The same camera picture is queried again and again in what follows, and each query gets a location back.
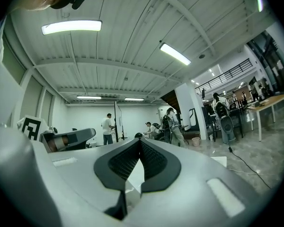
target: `black cable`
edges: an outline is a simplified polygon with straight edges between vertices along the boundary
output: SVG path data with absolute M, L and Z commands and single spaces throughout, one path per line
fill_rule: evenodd
M 262 178 L 256 171 L 254 171 L 253 169 L 251 169 L 251 167 L 250 167 L 241 157 L 237 156 L 235 153 L 232 152 L 232 149 L 231 149 L 230 147 L 229 147 L 229 151 L 230 151 L 234 156 L 236 156 L 237 158 L 241 159 L 241 160 L 245 163 L 245 165 L 247 165 L 250 170 L 252 170 L 254 173 L 256 173 L 256 174 L 258 175 L 258 177 L 262 180 L 262 182 L 264 182 L 264 184 L 265 184 L 269 189 L 271 189 L 271 187 L 267 185 L 267 183 L 263 180 L 263 178 Z

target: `table leg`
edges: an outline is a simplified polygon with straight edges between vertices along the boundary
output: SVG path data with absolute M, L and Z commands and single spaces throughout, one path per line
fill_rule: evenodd
M 240 124 L 240 132 L 241 132 L 241 136 L 243 138 L 243 129 L 242 129 L 242 121 L 241 121 L 241 115 L 237 114 L 238 116 L 238 120 L 239 120 L 239 124 Z
M 254 130 L 254 125 L 252 123 L 251 111 L 249 111 L 249 119 L 250 119 L 250 123 L 251 123 L 251 131 L 253 131 Z
M 213 127 L 214 122 L 212 121 L 212 130 L 213 130 L 213 141 L 216 142 L 216 136 L 214 134 L 214 127 Z
M 261 118 L 259 111 L 257 111 L 257 123 L 259 125 L 259 141 L 262 141 L 262 128 L 261 128 Z
M 271 108 L 272 108 L 272 110 L 273 110 L 273 121 L 274 121 L 274 123 L 275 123 L 275 108 L 274 108 L 273 105 L 271 106 Z

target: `ceiling beam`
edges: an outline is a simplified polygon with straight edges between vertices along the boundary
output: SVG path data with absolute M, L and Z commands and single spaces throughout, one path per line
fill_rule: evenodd
M 132 96 L 147 96 L 148 92 L 135 92 L 135 91 L 124 91 L 124 90 L 111 90 L 111 89 L 93 89 L 87 88 L 87 93 L 95 94 L 118 94 L 118 95 L 132 95 Z M 74 93 L 84 94 L 85 91 L 82 88 L 60 88 L 59 93 Z M 159 93 L 151 93 L 148 96 L 159 96 Z
M 149 68 L 141 67 L 141 66 L 135 66 L 128 63 L 122 63 L 117 61 L 108 61 L 108 60 L 102 60 L 102 59 L 93 59 L 93 58 L 76 58 L 76 62 L 78 65 L 89 65 L 89 66 L 114 66 L 121 69 L 126 70 L 133 70 L 138 72 L 144 72 L 148 73 L 160 78 L 167 79 L 169 77 L 168 74 L 152 70 Z M 59 58 L 59 59 L 48 59 L 48 60 L 41 60 L 37 63 L 37 65 L 34 66 L 34 68 L 43 68 L 43 67 L 50 67 L 50 66 L 59 66 L 64 64 L 73 64 L 74 61 L 72 58 Z M 181 79 L 176 77 L 170 77 L 169 80 L 175 81 L 175 82 L 181 82 Z
M 192 13 L 178 0 L 165 0 L 170 5 L 172 5 L 174 8 L 176 8 L 180 13 L 183 14 L 183 16 L 196 28 L 196 30 L 200 33 L 202 38 L 207 43 L 208 47 L 212 51 L 213 55 L 215 55 L 215 49 L 212 45 L 212 42 L 210 41 L 209 37 L 207 36 L 205 30 L 202 28 L 200 23 L 197 21 L 197 19 L 192 15 Z

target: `jeans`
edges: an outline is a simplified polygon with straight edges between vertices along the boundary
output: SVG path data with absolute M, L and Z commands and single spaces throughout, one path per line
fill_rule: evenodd
M 171 144 L 178 146 L 178 142 L 180 142 L 180 146 L 184 147 L 185 146 L 184 137 L 181 134 L 179 128 L 175 126 L 173 129 L 171 129 L 171 132 L 172 132 Z
M 103 135 L 103 143 L 104 143 L 104 145 L 107 145 L 107 142 L 108 142 L 109 145 L 113 143 L 113 137 L 112 137 L 111 134 L 104 134 Z

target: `staircase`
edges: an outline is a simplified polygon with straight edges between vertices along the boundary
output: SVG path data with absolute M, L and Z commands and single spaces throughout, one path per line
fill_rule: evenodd
M 174 109 L 176 109 L 177 113 L 181 113 L 175 90 L 167 93 L 166 95 L 161 97 L 161 99 L 172 106 Z

